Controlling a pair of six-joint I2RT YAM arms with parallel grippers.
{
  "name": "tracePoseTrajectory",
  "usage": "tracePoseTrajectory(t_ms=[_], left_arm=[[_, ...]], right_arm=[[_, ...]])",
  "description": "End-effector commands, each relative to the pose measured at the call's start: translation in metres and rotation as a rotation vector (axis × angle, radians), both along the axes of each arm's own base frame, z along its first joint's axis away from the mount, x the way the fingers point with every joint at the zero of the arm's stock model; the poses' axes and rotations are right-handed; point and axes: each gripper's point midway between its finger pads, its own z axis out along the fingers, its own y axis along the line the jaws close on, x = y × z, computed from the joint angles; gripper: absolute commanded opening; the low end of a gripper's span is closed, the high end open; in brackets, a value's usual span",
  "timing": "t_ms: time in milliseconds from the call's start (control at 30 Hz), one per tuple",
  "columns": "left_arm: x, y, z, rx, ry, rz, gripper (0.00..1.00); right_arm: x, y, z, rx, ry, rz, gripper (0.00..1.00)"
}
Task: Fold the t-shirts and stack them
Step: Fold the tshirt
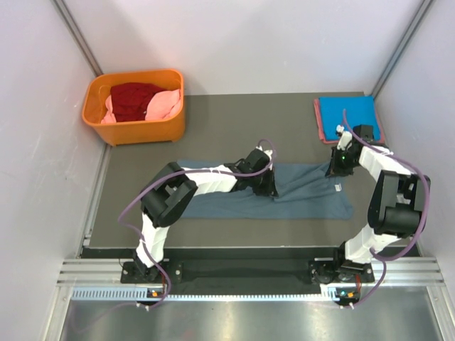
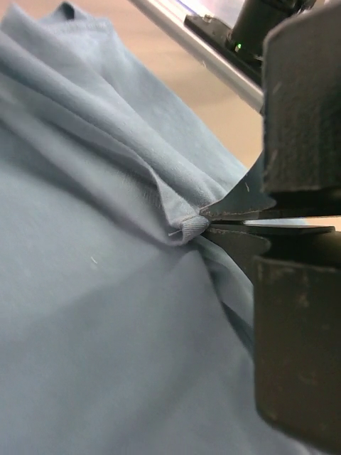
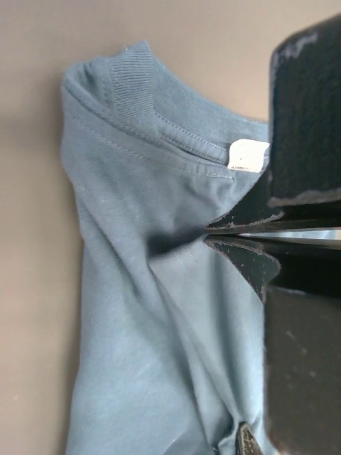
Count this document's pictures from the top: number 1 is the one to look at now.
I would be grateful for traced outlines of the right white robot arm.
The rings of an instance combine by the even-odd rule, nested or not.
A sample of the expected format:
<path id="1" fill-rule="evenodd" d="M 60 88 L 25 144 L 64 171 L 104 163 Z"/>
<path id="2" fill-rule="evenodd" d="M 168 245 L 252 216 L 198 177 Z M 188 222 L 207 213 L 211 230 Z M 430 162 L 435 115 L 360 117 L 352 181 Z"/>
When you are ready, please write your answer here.
<path id="1" fill-rule="evenodd" d="M 311 280 L 323 285 L 373 281 L 373 257 L 390 244 L 423 230 L 430 186 L 427 176 L 411 171 L 386 145 L 375 142 L 372 126 L 348 129 L 339 125 L 336 133 L 339 140 L 331 149 L 326 176 L 351 175 L 360 166 L 372 176 L 375 188 L 366 226 L 342 243 L 331 260 L 309 263 Z"/>

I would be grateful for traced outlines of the grey-blue t shirt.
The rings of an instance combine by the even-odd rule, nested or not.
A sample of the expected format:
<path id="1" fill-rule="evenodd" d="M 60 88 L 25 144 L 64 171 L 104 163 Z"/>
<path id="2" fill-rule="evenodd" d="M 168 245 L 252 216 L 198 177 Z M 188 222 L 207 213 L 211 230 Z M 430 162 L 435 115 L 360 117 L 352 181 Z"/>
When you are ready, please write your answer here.
<path id="1" fill-rule="evenodd" d="M 260 197 L 251 188 L 197 195 L 182 217 L 190 219 L 348 220 L 353 206 L 343 179 L 326 177 L 328 163 L 277 163 L 277 197 Z"/>

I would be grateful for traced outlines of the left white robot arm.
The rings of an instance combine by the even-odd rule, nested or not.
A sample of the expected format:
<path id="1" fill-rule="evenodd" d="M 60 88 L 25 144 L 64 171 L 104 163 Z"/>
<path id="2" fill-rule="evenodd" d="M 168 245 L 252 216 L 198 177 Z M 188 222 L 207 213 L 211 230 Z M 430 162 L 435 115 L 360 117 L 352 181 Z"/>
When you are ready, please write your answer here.
<path id="1" fill-rule="evenodd" d="M 168 280 L 160 265 L 168 230 L 191 200 L 213 193 L 250 189 L 256 196 L 277 197 L 274 182 L 276 151 L 258 145 L 245 158 L 211 168 L 184 168 L 168 163 L 122 211 L 118 222 L 135 230 L 139 245 L 133 260 L 123 265 L 127 281 L 151 283 L 159 276 Z"/>

